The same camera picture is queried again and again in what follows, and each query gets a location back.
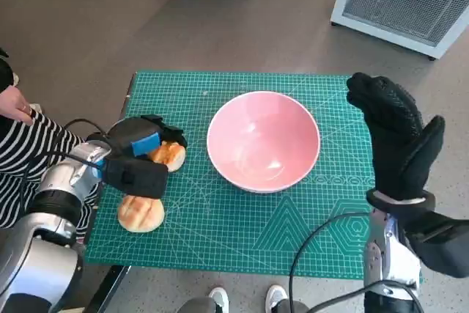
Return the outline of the person's hand with ring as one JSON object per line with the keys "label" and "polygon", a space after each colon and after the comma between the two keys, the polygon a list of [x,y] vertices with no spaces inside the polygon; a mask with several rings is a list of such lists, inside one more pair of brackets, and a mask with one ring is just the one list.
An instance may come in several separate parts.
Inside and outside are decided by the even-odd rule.
{"label": "person's hand with ring", "polygon": [[3,117],[32,125],[32,107],[19,89],[9,85],[0,94],[0,112]]}

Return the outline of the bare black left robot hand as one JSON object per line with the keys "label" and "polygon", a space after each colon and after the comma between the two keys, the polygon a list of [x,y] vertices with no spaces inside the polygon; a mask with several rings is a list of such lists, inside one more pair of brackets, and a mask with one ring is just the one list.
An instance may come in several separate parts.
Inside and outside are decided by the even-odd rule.
{"label": "bare black left robot hand", "polygon": [[126,155],[139,157],[159,148],[163,142],[178,143],[186,148],[188,143],[181,128],[167,125],[154,114],[128,117],[114,124],[108,140]]}

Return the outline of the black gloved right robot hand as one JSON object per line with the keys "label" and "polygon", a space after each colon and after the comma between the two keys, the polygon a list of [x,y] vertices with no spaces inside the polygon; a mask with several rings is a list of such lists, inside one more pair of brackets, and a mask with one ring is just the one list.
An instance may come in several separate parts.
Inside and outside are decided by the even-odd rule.
{"label": "black gloved right robot hand", "polygon": [[421,198],[443,146],[444,118],[425,125],[411,94],[384,76],[355,73],[347,88],[371,136],[375,188],[397,201]]}

